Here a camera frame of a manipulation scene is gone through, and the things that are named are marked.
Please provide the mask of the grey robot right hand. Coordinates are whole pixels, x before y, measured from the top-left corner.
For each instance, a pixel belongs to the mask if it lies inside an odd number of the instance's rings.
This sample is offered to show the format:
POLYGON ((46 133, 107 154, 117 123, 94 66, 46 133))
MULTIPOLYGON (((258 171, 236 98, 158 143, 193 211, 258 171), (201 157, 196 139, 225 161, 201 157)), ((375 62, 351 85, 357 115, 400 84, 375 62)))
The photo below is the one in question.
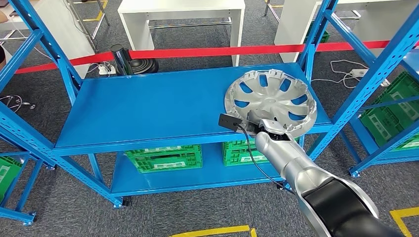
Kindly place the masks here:
POLYGON ((247 114, 247 130, 264 127, 262 120, 265 119, 267 115, 268 113, 265 110, 250 110, 247 114))

